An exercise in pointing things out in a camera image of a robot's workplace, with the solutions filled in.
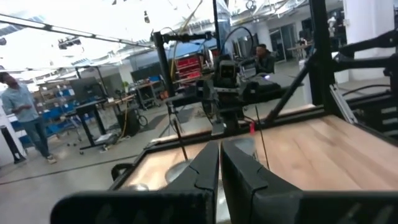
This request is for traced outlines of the silver aluminium rail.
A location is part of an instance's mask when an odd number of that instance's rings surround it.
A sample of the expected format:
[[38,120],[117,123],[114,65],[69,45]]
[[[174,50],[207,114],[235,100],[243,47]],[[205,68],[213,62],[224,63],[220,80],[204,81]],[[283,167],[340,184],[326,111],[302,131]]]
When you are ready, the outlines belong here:
[[343,98],[343,95],[340,93],[336,84],[330,85],[330,93],[345,121],[350,124],[358,124],[358,120],[356,119],[346,100]]

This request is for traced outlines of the red bin rack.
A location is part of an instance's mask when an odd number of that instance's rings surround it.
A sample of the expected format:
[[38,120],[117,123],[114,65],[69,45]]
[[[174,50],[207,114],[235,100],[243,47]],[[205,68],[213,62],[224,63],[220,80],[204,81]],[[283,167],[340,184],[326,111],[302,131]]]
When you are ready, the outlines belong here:
[[176,61],[176,76],[178,80],[185,78],[196,78],[201,75],[203,57],[191,55],[178,58]]

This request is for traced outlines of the black aluminium rig frame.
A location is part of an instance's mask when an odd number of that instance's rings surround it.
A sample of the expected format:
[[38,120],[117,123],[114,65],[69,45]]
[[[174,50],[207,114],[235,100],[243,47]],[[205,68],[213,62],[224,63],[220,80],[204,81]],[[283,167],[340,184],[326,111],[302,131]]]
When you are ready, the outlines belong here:
[[346,122],[330,93],[335,72],[385,67],[393,81],[389,91],[346,102],[351,110],[396,107],[398,113],[398,55],[353,58],[360,50],[398,44],[398,34],[347,45],[333,58],[326,31],[325,0],[310,0],[310,9],[315,51],[297,80],[306,75],[316,79],[313,88],[323,102],[283,112],[287,102],[283,97],[269,113],[261,126],[266,130],[266,169],[304,190],[398,190],[398,140],[364,124]]

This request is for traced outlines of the large dark display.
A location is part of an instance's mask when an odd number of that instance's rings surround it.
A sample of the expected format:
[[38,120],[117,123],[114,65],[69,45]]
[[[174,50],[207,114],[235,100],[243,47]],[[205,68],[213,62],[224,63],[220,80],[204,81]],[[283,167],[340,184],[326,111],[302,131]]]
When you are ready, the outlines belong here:
[[148,79],[150,82],[160,81],[162,69],[160,63],[152,63],[131,72],[132,79],[136,82]]

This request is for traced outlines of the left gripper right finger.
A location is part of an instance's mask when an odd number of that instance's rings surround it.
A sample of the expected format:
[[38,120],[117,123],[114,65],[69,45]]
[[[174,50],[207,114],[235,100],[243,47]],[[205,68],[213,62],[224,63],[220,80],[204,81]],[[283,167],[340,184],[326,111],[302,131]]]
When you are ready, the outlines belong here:
[[221,173],[232,224],[398,224],[398,192],[302,190],[231,141]]

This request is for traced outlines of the black computer monitor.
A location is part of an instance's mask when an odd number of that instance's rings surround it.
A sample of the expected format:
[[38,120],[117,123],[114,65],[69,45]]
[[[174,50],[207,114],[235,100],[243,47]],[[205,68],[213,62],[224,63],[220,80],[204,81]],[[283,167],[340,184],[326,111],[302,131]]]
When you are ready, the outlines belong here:
[[69,83],[74,91],[75,99],[79,103],[87,103],[103,96],[101,86],[94,77],[74,79]]

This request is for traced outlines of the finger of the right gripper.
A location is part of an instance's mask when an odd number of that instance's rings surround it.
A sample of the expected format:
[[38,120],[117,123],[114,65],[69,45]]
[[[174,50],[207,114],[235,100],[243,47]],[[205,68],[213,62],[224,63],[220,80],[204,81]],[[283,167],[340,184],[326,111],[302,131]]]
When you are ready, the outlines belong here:
[[[218,87],[218,88],[226,88],[227,86],[228,86],[228,84],[225,83],[225,82],[222,81],[222,80],[219,80],[219,81],[217,82],[217,87]],[[225,104],[225,103],[227,102],[228,95],[227,95],[226,93],[222,92],[222,91],[218,91],[218,99],[219,99],[219,102],[220,102],[221,104]]]
[[238,92],[237,92],[238,84],[235,81],[230,80],[230,81],[228,81],[227,86],[229,89],[232,89],[232,92],[227,94],[227,102],[232,103],[232,104],[237,103],[238,102]]

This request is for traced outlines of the plain black floor mat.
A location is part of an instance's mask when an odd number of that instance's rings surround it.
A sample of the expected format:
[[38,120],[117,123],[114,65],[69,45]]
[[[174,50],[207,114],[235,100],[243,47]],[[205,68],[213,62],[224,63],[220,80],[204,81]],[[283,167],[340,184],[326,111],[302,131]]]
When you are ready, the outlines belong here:
[[160,114],[153,118],[151,121],[148,122],[147,126],[143,129],[143,131],[150,131],[156,129],[158,125],[165,119],[166,114]]

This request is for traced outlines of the black standing desk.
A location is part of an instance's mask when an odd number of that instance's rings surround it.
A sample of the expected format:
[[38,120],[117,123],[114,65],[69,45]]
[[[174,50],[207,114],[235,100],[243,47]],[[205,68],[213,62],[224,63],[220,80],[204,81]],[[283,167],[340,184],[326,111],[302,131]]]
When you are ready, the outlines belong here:
[[80,119],[81,125],[83,126],[83,129],[85,131],[85,134],[86,134],[86,136],[88,138],[88,141],[89,141],[90,145],[79,148],[79,153],[81,155],[84,155],[86,149],[91,149],[91,148],[94,148],[94,147],[102,147],[103,149],[106,148],[105,140],[100,141],[99,143],[95,142],[95,140],[93,139],[93,136],[91,134],[91,131],[90,131],[90,129],[89,129],[87,123],[86,123],[86,120],[85,120],[85,115],[86,114],[93,113],[95,121],[96,121],[96,124],[97,124],[97,127],[99,129],[100,134],[101,134],[100,136],[106,135],[106,130],[104,128],[103,122],[101,120],[101,117],[100,117],[100,114],[99,114],[99,111],[98,111],[98,108],[97,108],[98,105],[102,105],[103,103],[105,103],[105,101],[106,101],[105,99],[102,99],[102,100],[91,101],[89,103],[84,103],[82,105],[76,106],[75,109],[72,112],[69,112],[66,115],[66,117],[71,117],[71,116],[74,116],[74,115],[78,116],[78,118]]

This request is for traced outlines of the blue storage bin rack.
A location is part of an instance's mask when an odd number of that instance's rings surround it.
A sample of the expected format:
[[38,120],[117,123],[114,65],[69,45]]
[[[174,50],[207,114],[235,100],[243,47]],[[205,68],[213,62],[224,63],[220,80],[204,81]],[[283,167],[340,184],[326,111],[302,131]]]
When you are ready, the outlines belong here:
[[47,91],[41,88],[34,92],[34,99],[37,102],[39,114],[45,123],[47,138],[60,138],[64,135],[74,134],[73,143],[67,146],[76,146],[82,141],[79,132],[81,121],[73,114],[76,103],[73,99],[74,92],[71,88],[55,88]]

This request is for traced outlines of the wooden-top desk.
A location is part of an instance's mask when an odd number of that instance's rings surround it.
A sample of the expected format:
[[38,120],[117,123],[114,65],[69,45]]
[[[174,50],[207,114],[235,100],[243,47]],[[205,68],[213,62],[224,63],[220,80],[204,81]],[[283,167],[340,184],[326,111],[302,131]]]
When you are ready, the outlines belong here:
[[108,98],[108,100],[104,103],[104,107],[112,107],[123,103],[127,103],[133,100],[135,97],[136,97],[135,95],[128,95],[118,99]]

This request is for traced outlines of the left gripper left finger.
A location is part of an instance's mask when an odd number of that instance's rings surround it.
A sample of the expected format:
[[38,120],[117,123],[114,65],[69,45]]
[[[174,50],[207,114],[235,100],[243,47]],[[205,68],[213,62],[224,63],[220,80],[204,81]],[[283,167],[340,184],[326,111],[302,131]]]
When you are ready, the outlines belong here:
[[159,190],[71,194],[53,207],[50,224],[216,224],[218,143],[209,142]]

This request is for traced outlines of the black-framed wooden shelf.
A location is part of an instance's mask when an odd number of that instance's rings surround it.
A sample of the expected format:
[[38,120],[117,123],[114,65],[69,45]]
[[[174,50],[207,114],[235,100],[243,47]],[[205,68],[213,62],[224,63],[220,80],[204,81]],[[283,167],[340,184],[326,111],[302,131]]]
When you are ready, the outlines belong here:
[[252,155],[257,161],[259,161],[265,168],[269,168],[265,147],[265,136],[266,130],[261,129],[260,122],[266,117],[265,113],[261,113],[258,105],[250,108],[252,111],[252,118],[256,124],[254,132],[252,133],[249,128],[253,120],[247,120],[244,123],[243,130],[237,131],[237,133],[221,133],[212,135],[211,133],[198,133],[191,136],[182,136],[182,140],[175,141],[172,143],[171,148],[180,148],[182,151],[189,153],[189,158],[195,157],[199,151],[210,141],[218,141],[220,144],[222,141],[229,140],[234,142],[237,147],[242,149],[244,152]]

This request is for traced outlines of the black ceiling spotlight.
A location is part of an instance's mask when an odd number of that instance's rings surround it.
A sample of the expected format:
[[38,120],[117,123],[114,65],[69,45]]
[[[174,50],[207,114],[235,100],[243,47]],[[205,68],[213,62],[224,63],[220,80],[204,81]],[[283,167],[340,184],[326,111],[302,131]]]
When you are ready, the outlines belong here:
[[81,45],[79,37],[67,37],[66,39],[58,39],[58,47],[60,50],[66,50],[68,47]]

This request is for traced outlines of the person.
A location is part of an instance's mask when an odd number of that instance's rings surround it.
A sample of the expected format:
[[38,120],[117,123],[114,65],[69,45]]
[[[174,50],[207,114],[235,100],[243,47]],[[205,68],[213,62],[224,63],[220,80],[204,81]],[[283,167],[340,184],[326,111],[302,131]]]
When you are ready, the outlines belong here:
[[36,150],[48,163],[56,163],[55,156],[49,151],[44,121],[37,111],[28,87],[7,72],[0,72],[0,83],[7,85],[1,95],[5,112],[16,116]]
[[272,52],[267,49],[266,44],[259,44],[256,47],[255,69],[258,73],[275,73],[275,57]]

